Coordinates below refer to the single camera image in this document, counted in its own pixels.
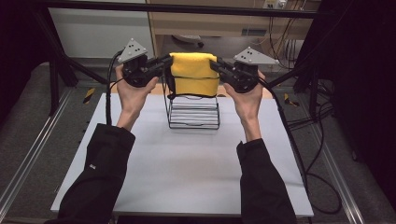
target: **white surface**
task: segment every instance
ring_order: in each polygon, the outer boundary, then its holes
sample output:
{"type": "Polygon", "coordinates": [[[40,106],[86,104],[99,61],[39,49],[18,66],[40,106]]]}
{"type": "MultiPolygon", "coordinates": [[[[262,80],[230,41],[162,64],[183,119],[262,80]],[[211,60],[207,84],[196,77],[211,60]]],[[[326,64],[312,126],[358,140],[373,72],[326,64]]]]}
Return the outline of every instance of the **white surface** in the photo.
{"type": "MultiPolygon", "coordinates": [[[[112,119],[117,122],[120,100],[113,94],[112,119]]],[[[218,130],[171,130],[163,96],[149,95],[132,133],[136,136],[128,172],[115,213],[144,215],[239,216],[241,168],[236,145],[245,138],[231,98],[219,98],[218,130]]],[[[276,169],[286,183],[298,217],[313,216],[286,131],[274,100],[262,100],[262,137],[276,169]]],[[[62,197],[82,172],[86,147],[96,123],[106,123],[105,95],[78,148],[51,207],[57,212],[62,197]]]]}
{"type": "MultiPolygon", "coordinates": [[[[146,3],[145,0],[98,1],[146,3]]],[[[66,8],[50,8],[49,12],[69,57],[112,58],[132,37],[148,50],[149,58],[154,55],[147,12],[66,8]]]]}

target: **black jacket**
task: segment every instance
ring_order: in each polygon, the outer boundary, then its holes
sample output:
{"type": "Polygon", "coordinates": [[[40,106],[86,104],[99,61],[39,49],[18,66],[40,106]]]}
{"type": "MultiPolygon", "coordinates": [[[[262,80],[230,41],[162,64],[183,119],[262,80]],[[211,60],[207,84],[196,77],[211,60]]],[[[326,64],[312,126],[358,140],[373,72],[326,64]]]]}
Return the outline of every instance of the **black jacket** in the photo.
{"type": "MultiPolygon", "coordinates": [[[[125,179],[135,137],[98,124],[88,144],[84,171],[62,199],[58,219],[46,224],[108,223],[125,179]]],[[[286,187],[262,139],[240,143],[241,213],[244,223],[295,223],[286,187]]]]}

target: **wire rack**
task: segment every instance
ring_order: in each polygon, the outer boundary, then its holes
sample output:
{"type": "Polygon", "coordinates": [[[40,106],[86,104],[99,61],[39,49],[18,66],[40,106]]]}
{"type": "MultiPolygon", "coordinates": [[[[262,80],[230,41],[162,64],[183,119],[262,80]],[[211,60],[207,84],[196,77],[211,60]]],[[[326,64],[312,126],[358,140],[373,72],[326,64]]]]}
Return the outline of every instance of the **wire rack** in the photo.
{"type": "Polygon", "coordinates": [[[217,97],[179,95],[168,99],[167,84],[163,78],[163,99],[170,129],[214,129],[220,126],[217,97]]]}

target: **silver bracket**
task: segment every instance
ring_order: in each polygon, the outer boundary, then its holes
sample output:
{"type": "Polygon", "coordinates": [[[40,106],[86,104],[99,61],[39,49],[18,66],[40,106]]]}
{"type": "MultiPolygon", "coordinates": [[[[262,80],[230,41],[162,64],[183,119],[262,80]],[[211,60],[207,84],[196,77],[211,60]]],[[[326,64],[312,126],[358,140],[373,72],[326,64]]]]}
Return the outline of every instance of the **silver bracket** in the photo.
{"type": "Polygon", "coordinates": [[[244,51],[235,55],[233,58],[240,63],[245,63],[249,65],[279,64],[278,60],[268,57],[265,54],[260,53],[255,49],[252,49],[251,47],[248,47],[244,51]]]}
{"type": "Polygon", "coordinates": [[[131,38],[128,42],[128,45],[125,47],[125,50],[119,57],[119,63],[126,63],[143,54],[146,54],[147,52],[148,51],[145,47],[141,46],[139,43],[137,43],[137,41],[131,38]]]}

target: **white table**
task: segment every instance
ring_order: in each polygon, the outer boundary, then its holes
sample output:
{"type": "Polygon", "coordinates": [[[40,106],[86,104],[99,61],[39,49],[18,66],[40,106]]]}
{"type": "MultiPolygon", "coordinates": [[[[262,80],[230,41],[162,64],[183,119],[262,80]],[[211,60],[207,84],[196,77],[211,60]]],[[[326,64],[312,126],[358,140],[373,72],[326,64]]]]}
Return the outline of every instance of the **white table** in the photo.
{"type": "MultiPolygon", "coordinates": [[[[86,147],[97,123],[106,123],[103,94],[66,174],[51,211],[82,172],[86,147]]],[[[240,216],[241,168],[236,145],[245,139],[231,98],[220,97],[218,130],[171,130],[163,96],[149,95],[132,129],[136,136],[128,172],[114,207],[115,214],[151,216],[240,216]]],[[[111,97],[113,123],[120,114],[117,94],[111,97]]],[[[297,217],[312,217],[303,181],[276,102],[263,99],[262,137],[271,160],[285,181],[297,217]]]]}

